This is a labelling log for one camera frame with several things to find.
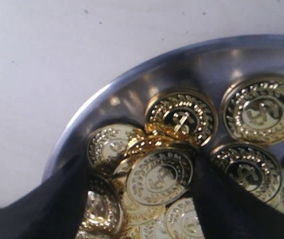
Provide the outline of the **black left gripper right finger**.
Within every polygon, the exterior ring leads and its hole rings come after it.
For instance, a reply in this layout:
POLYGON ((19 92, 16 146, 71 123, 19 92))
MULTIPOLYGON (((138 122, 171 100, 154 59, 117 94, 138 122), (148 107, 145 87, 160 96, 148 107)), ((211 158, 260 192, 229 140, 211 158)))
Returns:
POLYGON ((192 198, 206 239, 284 239, 284 214, 201 155, 193 159, 192 198))

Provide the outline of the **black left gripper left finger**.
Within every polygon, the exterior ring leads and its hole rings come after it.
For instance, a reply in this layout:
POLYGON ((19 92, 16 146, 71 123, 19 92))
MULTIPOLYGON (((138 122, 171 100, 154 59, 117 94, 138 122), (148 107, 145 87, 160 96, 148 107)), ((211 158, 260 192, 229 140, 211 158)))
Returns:
POLYGON ((77 156, 0 210, 0 239, 73 239, 87 200, 88 165, 77 156))

